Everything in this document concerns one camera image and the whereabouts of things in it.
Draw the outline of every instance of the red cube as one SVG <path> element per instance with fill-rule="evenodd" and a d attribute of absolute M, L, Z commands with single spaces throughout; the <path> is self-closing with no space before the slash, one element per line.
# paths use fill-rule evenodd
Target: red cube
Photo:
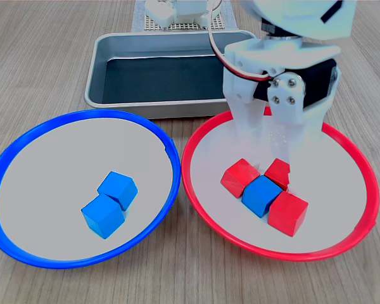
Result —
<path fill-rule="evenodd" d="M 307 208 L 306 201 L 283 191 L 270 206 L 268 223 L 288 236 L 294 236 L 304 221 Z"/>
<path fill-rule="evenodd" d="M 278 185 L 283 191 L 289 186 L 290 165 L 285 161 L 276 158 L 266 170 L 265 176 Z"/>
<path fill-rule="evenodd" d="M 240 198 L 246 186 L 259 176 L 259 171 L 242 158 L 225 171 L 221 184 L 233 196 Z"/>

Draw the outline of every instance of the wire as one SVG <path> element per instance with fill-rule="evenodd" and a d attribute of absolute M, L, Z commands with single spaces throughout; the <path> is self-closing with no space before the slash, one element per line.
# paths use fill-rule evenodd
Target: wire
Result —
<path fill-rule="evenodd" d="M 216 57 L 222 62 L 222 64 L 234 75 L 247 79 L 252 81 L 266 81 L 270 80 L 272 77 L 270 77 L 268 74 L 260 75 L 260 74 L 254 74 L 254 73 L 248 73 L 240 70 L 238 67 L 233 65 L 229 60 L 227 60 L 224 55 L 220 52 L 219 48 L 215 44 L 213 34 L 212 34 L 212 23 L 213 23 L 213 12 L 221 5 L 222 0 L 216 5 L 213 9 L 208 10 L 209 14 L 209 24 L 208 24 L 208 36 L 210 38 L 210 44 L 213 49 L 213 52 L 215 53 Z"/>

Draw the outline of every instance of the black tray bottom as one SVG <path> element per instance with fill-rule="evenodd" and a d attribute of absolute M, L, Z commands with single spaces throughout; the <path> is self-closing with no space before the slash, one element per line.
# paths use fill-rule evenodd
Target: black tray bottom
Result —
<path fill-rule="evenodd" d="M 102 103 L 223 99 L 223 72 L 216 56 L 110 60 Z"/>

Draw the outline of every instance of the table surface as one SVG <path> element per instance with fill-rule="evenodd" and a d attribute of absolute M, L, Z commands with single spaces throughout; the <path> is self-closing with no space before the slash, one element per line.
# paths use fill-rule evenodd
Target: table surface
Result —
<path fill-rule="evenodd" d="M 238 27 L 259 25 L 232 3 Z M 59 115 L 88 109 L 84 89 L 94 40 L 130 32 L 134 1 L 0 1 L 0 154 Z M 326 122 L 364 153 L 380 186 L 380 2 L 359 1 L 352 35 L 334 41 L 343 78 Z M 205 119 L 160 120 L 180 155 Z M 380 304 L 380 213 L 356 248 L 315 263 L 269 260 L 212 231 L 183 187 L 164 222 L 105 263 L 37 269 L 0 250 L 0 303 Z"/>

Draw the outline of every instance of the white robot part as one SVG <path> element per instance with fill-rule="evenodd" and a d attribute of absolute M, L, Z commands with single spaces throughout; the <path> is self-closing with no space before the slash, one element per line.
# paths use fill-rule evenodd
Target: white robot part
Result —
<path fill-rule="evenodd" d="M 301 175 L 299 170 L 305 161 L 304 155 L 315 154 L 322 138 L 325 115 L 332 106 L 341 78 L 333 60 L 340 48 L 303 42 L 302 36 L 322 40 L 349 36 L 355 2 L 243 1 L 248 13 L 262 20 L 262 29 L 268 35 L 264 39 L 250 39 L 225 48 L 225 60 L 232 66 L 225 66 L 223 92 L 232 112 L 238 144 L 250 158 L 264 149 L 260 147 L 269 144 L 276 158 L 290 164 L 291 192 L 296 174 Z M 335 3 L 341 5 L 340 8 L 324 18 Z M 243 76 L 248 73 L 268 74 L 272 77 L 270 85 L 258 78 L 249 80 Z M 265 99 L 255 97 L 259 86 L 267 93 Z M 272 111 L 273 123 L 266 125 L 269 129 L 264 130 L 262 121 L 266 101 Z"/>
<path fill-rule="evenodd" d="M 163 29 L 172 24 L 196 23 L 202 28 L 209 26 L 208 0 L 146 0 L 145 11 Z M 220 7 L 213 12 L 213 18 L 220 14 Z"/>
<path fill-rule="evenodd" d="M 356 0 L 245 0 L 243 8 L 294 35 L 317 40 L 348 37 Z"/>

